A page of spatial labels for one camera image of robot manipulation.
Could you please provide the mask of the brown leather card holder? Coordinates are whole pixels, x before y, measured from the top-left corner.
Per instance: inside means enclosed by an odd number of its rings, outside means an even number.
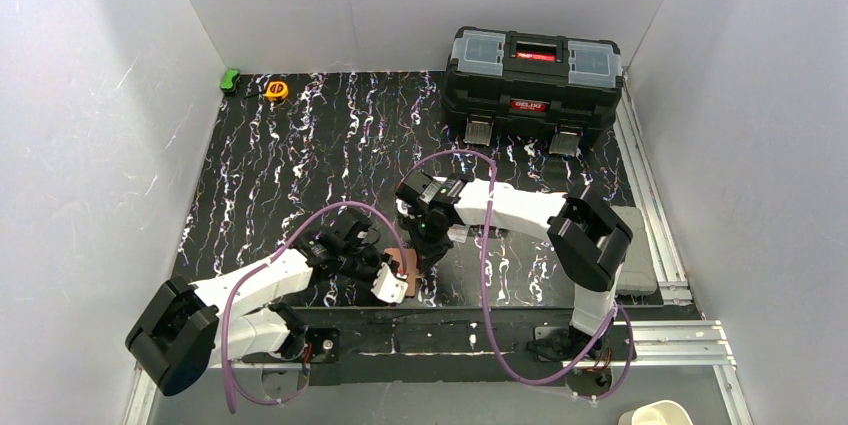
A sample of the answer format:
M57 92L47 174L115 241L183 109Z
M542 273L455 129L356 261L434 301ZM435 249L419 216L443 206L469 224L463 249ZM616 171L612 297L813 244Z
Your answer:
M420 279L417 253L412 248L406 248L403 251L399 248L385 248L384 253L390 257L389 265L393 273L406 279L407 288L404 297L412 299L416 295Z

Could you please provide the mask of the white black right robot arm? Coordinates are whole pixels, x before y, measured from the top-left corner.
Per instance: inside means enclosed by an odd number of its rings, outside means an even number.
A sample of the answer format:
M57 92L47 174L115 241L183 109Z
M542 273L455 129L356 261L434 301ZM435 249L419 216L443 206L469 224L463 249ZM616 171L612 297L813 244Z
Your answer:
M574 285L569 327L527 344L544 361L573 358L602 348L592 337L612 310L618 279L633 239L631 228L589 188L576 194L522 191L505 182L469 175L435 177L414 171L399 184L401 222L421 266L438 262L450 248L454 226L492 228L549 244Z

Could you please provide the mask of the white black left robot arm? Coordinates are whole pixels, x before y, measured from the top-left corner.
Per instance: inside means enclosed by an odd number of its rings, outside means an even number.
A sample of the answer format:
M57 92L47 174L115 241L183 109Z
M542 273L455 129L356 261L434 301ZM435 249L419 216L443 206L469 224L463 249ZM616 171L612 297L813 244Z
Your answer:
M342 276L383 303L403 301L406 263L367 241L372 226L367 215L348 207L328 225L312 222L284 251L248 267L195 282L171 278L130 329L125 347L166 396L183 392L227 359L260 353L302 358L317 348L282 298Z

